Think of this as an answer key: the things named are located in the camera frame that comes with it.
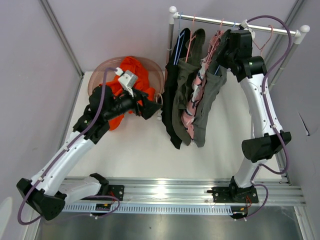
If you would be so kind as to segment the olive green shorts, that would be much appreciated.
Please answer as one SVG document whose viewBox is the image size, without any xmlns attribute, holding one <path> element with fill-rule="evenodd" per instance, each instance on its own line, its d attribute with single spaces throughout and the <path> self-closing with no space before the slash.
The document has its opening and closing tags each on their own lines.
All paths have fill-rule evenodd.
<svg viewBox="0 0 320 240">
<path fill-rule="evenodd" d="M 196 38 L 191 43 L 188 61 L 186 57 L 178 61 L 177 90 L 173 100 L 172 125 L 176 135 L 185 145 L 190 145 L 191 137 L 182 122 L 182 113 L 187 108 L 190 95 L 193 91 L 192 83 L 201 67 L 203 45 L 206 40 L 206 33 L 203 28 L 195 31 Z"/>
</svg>

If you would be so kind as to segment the pink hanger of patterned shorts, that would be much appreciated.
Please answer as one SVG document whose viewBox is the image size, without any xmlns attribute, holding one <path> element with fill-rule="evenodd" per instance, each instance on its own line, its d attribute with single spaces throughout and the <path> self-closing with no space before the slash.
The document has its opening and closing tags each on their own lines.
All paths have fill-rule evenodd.
<svg viewBox="0 0 320 240">
<path fill-rule="evenodd" d="M 207 69 L 212 62 L 213 54 L 217 50 L 221 37 L 224 31 L 222 30 L 222 24 L 220 24 L 219 29 L 215 32 L 214 36 L 209 41 L 209 46 L 207 49 L 207 55 L 201 60 L 201 64 Z"/>
</svg>

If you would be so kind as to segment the blue hanger of grey shorts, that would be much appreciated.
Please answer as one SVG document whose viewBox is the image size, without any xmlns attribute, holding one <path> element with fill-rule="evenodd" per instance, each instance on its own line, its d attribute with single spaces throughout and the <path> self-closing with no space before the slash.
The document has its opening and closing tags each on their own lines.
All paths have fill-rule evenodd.
<svg viewBox="0 0 320 240">
<path fill-rule="evenodd" d="M 218 56 L 220 53 L 223 52 L 224 47 L 227 45 L 227 40 L 230 38 L 231 32 L 232 32 L 232 29 L 229 28 L 226 31 L 224 31 L 219 37 L 218 45 L 212 57 L 213 73 L 215 76 L 220 75 L 219 72 L 220 72 L 221 66 L 218 63 Z"/>
</svg>

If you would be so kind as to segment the pink shark print shorts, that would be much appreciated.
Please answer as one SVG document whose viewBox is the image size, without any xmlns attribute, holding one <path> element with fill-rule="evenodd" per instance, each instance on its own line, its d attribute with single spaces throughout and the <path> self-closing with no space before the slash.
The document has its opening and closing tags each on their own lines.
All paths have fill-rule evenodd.
<svg viewBox="0 0 320 240">
<path fill-rule="evenodd" d="M 195 79 L 192 82 L 192 93 L 190 96 L 190 100 L 187 103 L 186 110 L 182 113 L 181 120 L 182 123 L 189 134 L 191 141 L 194 142 L 194 126 L 193 122 L 196 116 L 196 108 L 200 103 L 202 94 L 203 94 L 203 86 L 204 86 L 204 75 L 205 75 L 205 67 L 202 65 L 196 73 Z"/>
</svg>

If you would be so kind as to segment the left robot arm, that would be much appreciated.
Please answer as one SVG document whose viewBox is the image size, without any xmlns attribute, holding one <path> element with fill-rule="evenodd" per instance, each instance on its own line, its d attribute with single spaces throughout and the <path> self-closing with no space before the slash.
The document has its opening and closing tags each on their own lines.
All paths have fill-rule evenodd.
<svg viewBox="0 0 320 240">
<path fill-rule="evenodd" d="M 110 194 L 109 181 L 98 173 L 63 187 L 65 177 L 78 161 L 92 149 L 110 129 L 110 120 L 132 111 L 145 120 L 152 117 L 161 104 L 149 100 L 148 94 L 133 89 L 115 96 L 107 85 L 99 85 L 89 96 L 89 104 L 73 126 L 69 139 L 31 179 L 21 178 L 16 187 L 22 204 L 28 204 L 47 221 L 56 218 L 65 205 L 83 199 L 119 201 Z"/>
</svg>

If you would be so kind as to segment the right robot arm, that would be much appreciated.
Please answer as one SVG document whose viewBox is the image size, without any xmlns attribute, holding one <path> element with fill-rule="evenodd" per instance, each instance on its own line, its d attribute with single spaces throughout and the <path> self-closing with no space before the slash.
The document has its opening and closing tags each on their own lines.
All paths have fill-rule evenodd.
<svg viewBox="0 0 320 240">
<path fill-rule="evenodd" d="M 254 180 L 266 162 L 280 152 L 291 139 L 275 113 L 266 84 L 267 69 L 261 56 L 252 55 L 252 34 L 248 30 L 228 33 L 217 63 L 230 69 L 246 96 L 252 121 L 252 136 L 241 143 L 244 159 L 229 186 L 213 187 L 214 203 L 258 203 Z"/>
</svg>

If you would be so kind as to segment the grey shorts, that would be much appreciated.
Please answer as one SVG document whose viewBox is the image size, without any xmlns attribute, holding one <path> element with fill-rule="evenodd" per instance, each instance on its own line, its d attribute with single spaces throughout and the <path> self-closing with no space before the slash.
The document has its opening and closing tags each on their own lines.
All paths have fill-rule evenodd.
<svg viewBox="0 0 320 240">
<path fill-rule="evenodd" d="M 220 66 L 220 75 L 214 75 L 212 61 L 208 68 L 204 67 L 202 97 L 196 107 L 195 118 L 192 123 L 194 129 L 193 141 L 199 148 L 203 147 L 206 142 L 206 128 L 212 104 L 222 86 L 227 82 L 227 69 Z"/>
</svg>

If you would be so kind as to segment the orange shorts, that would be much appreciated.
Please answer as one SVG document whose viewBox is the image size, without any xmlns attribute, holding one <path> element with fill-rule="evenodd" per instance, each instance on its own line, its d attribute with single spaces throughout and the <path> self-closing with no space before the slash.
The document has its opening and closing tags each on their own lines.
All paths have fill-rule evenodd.
<svg viewBox="0 0 320 240">
<path fill-rule="evenodd" d="M 109 71 L 115 72 L 118 83 L 122 87 L 122 93 L 117 96 L 113 95 L 112 89 L 106 85 Z M 132 111 L 137 116 L 148 120 L 161 108 L 159 103 L 148 99 L 149 95 L 146 92 L 134 88 L 137 79 L 138 77 L 130 70 L 124 71 L 119 67 L 105 69 L 102 85 L 97 86 L 92 93 L 97 95 L 99 100 L 95 120 L 106 131 L 111 129 L 111 120 L 126 112 Z"/>
</svg>

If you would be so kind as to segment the pink hanger of orange shorts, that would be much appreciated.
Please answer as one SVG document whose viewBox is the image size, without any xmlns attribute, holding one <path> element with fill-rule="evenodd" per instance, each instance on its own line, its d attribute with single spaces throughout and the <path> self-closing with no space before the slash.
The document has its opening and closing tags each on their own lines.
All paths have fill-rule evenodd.
<svg viewBox="0 0 320 240">
<path fill-rule="evenodd" d="M 271 29 L 271 32 L 270 32 L 270 35 L 268 37 L 268 39 L 266 40 L 266 42 L 262 45 L 262 46 L 259 46 L 254 40 L 252 41 L 253 44 L 255 45 L 255 47 L 259 50 L 259 53 L 260 53 L 260 56 L 263 57 L 263 51 L 264 51 L 264 48 L 266 47 L 266 45 L 270 42 L 270 40 L 272 39 L 273 37 L 273 34 L 274 34 L 274 28 L 272 25 L 268 25 L 268 27 Z"/>
</svg>

